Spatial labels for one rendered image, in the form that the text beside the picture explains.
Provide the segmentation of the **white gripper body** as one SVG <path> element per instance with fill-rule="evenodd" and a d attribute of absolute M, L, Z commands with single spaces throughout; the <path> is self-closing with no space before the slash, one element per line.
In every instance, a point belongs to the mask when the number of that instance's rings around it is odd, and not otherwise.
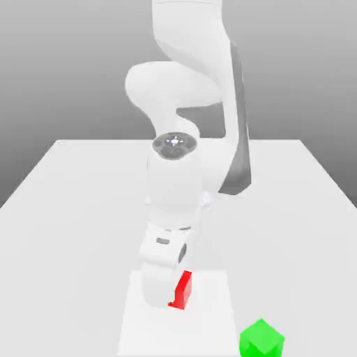
<path fill-rule="evenodd" d="M 163 266 L 142 263 L 142 291 L 144 300 L 152 307 L 166 308 L 174 300 L 176 286 L 185 270 L 185 263 Z"/>

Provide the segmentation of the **small red cube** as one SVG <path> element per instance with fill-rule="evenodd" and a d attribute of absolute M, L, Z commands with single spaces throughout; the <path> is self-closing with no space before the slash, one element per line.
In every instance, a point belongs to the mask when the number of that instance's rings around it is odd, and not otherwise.
<path fill-rule="evenodd" d="M 184 271 L 175 288 L 174 300 L 168 306 L 184 310 L 192 291 L 192 273 Z"/>

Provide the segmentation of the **small green cube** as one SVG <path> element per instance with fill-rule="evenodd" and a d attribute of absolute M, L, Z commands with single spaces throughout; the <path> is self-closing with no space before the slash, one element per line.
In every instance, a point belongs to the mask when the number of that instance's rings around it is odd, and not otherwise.
<path fill-rule="evenodd" d="M 241 357 L 282 357 L 284 336 L 263 319 L 259 319 L 240 334 Z"/>

